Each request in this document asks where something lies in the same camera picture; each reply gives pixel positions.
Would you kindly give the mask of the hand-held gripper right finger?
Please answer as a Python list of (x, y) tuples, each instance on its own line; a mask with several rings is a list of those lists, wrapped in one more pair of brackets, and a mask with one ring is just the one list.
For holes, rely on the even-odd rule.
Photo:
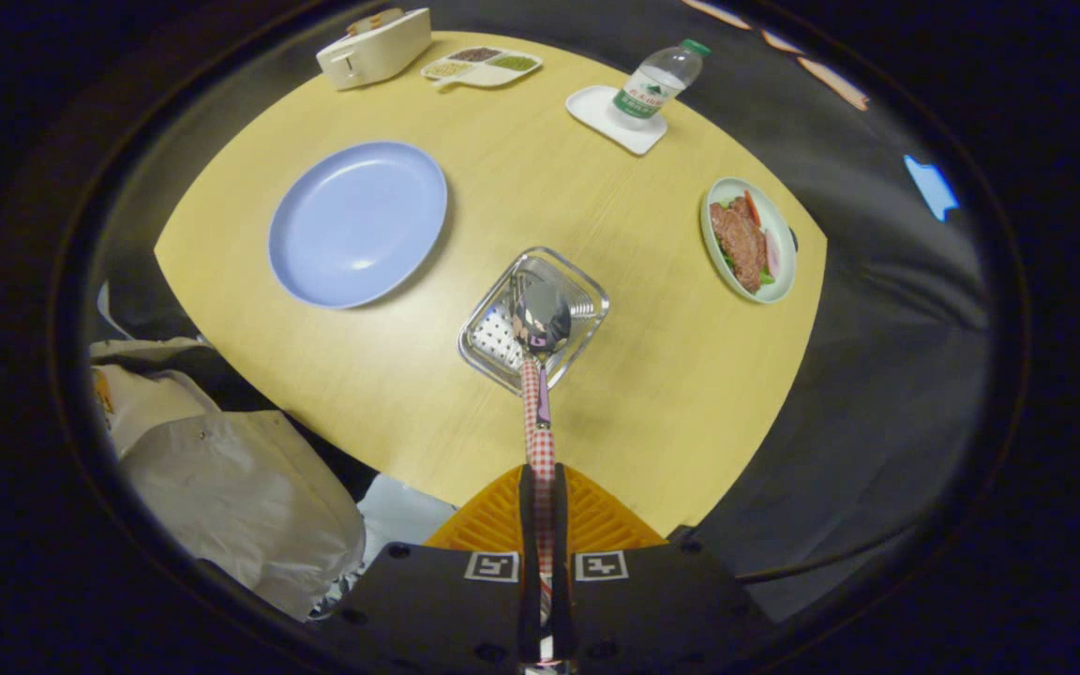
[(594, 480), (554, 478), (554, 649), (577, 674), (755, 674), (772, 621), (691, 538), (656, 534)]

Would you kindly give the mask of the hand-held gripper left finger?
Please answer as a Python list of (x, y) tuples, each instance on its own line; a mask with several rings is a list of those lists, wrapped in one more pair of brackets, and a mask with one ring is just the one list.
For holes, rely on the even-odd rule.
[(540, 656), (534, 472), (492, 483), (507, 546), (386, 544), (339, 604), (330, 648), (363, 674), (521, 674)]

